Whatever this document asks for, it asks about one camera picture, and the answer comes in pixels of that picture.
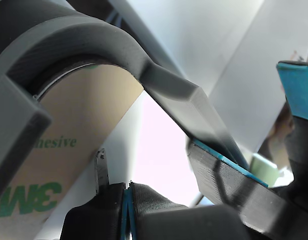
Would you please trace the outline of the black gripper finger with scraper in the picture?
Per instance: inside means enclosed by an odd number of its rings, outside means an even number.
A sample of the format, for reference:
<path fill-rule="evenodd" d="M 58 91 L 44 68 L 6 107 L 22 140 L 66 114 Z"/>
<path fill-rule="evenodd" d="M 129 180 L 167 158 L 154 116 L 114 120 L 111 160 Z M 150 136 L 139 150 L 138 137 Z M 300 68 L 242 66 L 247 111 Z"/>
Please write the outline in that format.
<path fill-rule="evenodd" d="M 127 226 L 125 183 L 109 184 L 106 152 L 94 158 L 96 195 L 65 217 L 62 240 L 124 240 Z"/>

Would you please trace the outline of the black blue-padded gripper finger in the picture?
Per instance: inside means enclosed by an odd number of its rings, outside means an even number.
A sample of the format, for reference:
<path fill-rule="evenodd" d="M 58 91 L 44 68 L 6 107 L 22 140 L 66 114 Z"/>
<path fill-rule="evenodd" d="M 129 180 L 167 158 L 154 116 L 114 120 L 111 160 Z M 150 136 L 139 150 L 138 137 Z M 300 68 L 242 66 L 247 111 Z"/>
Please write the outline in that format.
<path fill-rule="evenodd" d="M 243 223 L 271 240 L 308 240 L 308 212 L 198 140 L 187 150 L 199 191 L 234 208 Z"/>
<path fill-rule="evenodd" d="M 292 116 L 285 145 L 294 175 L 292 188 L 308 194 L 308 62 L 284 60 L 276 65 Z"/>

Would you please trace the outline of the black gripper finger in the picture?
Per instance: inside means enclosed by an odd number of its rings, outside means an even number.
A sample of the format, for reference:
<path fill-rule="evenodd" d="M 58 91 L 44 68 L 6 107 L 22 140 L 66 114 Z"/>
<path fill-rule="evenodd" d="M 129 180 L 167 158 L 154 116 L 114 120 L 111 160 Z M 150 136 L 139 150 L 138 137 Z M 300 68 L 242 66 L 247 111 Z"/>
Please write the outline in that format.
<path fill-rule="evenodd" d="M 135 240 L 248 240 L 238 213 L 221 205 L 186 207 L 147 185 L 130 184 Z"/>

